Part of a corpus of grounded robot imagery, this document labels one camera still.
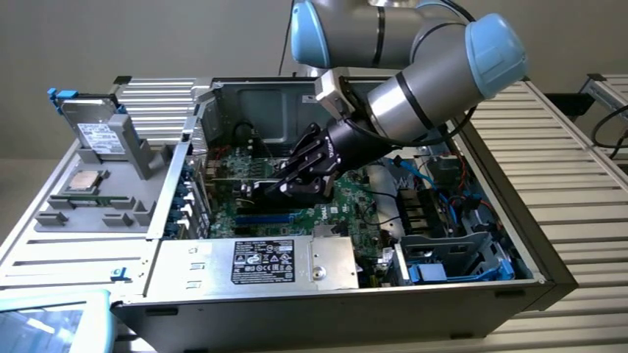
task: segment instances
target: hard drive label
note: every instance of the hard drive label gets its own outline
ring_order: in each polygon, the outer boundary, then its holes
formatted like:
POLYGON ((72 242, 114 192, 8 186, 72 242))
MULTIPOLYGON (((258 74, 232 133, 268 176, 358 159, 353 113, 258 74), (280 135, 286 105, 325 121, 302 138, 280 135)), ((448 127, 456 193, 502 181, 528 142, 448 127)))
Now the hard drive label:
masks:
POLYGON ((232 282, 234 285, 294 282, 294 241, 236 241, 232 282))
POLYGON ((124 154, 124 147, 116 132, 109 129, 106 124, 77 124, 77 126, 90 149, 97 154, 124 154))

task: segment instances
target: blue ram slot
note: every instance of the blue ram slot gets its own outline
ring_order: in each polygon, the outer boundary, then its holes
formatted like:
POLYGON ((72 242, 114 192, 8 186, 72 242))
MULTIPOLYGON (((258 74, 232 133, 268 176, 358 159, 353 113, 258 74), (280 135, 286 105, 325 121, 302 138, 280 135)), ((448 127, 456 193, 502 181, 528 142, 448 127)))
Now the blue ram slot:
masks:
POLYGON ((272 223, 290 223, 289 215, 261 215, 250 217, 236 217, 236 224, 272 224, 272 223))

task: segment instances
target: blue latch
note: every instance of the blue latch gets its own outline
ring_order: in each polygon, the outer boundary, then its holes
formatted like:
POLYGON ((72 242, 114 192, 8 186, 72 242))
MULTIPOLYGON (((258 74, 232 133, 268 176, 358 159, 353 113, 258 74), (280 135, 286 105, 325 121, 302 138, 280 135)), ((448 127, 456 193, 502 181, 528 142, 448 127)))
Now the blue latch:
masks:
POLYGON ((188 190, 188 188, 185 187, 185 185, 178 184, 178 185, 176 186, 174 196, 182 197, 182 196, 185 196, 185 195, 188 195, 188 194, 189 194, 189 190, 188 190))
POLYGON ((178 224, 168 222, 164 227, 164 238, 173 237, 178 233, 178 224))
POLYGON ((189 180, 193 173, 194 173, 194 169, 185 163, 184 167, 180 170, 180 177, 184 180, 189 180))
POLYGON ((76 90, 62 90, 57 93, 57 99, 70 99, 74 98, 77 94, 78 91, 76 90))
POLYGON ((54 106, 54 111, 57 112, 58 115, 62 115, 62 110, 61 110, 61 107, 58 107, 58 103, 57 103, 57 89, 49 88, 46 93, 48 93, 48 99, 50 100, 50 103, 54 106))
POLYGON ((184 217, 184 213, 177 210, 170 210, 168 212, 168 222, 178 221, 184 217))
POLYGON ((126 268, 120 267, 120 268, 116 268, 114 270, 112 270, 109 278, 110 278, 112 282, 128 281, 129 278, 126 277, 126 268))
POLYGON ((172 208, 174 210, 178 210, 180 208, 185 207, 185 204, 186 204, 186 202, 182 198, 173 197, 173 206, 172 206, 172 208))

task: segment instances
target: robotic arm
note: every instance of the robotic arm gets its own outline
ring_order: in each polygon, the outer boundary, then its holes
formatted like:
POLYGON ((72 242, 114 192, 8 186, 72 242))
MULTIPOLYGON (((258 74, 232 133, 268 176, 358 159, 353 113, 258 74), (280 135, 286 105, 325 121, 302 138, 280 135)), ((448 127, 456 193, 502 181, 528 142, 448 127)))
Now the robotic arm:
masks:
POLYGON ((316 124, 253 198, 281 207, 332 200, 333 180, 412 143, 525 76, 521 42, 506 21, 474 21, 452 1, 414 9, 366 0, 305 0, 292 8, 292 56, 318 68, 404 68, 360 101, 334 70, 316 81, 316 99, 333 119, 316 124))

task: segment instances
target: wall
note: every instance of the wall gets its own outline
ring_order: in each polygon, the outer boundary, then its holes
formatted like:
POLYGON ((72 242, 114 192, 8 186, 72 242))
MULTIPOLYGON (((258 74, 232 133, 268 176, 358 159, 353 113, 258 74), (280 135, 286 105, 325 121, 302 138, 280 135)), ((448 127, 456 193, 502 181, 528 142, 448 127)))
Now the wall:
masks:
MULTIPOLYGON (((460 0, 502 13, 546 91, 592 71, 628 73, 622 0, 460 0)), ((72 134, 49 87, 104 92, 114 76, 277 73, 289 0, 4 0, 0 3, 0 157, 54 158, 72 134)), ((296 69, 289 55, 284 72, 296 69)))

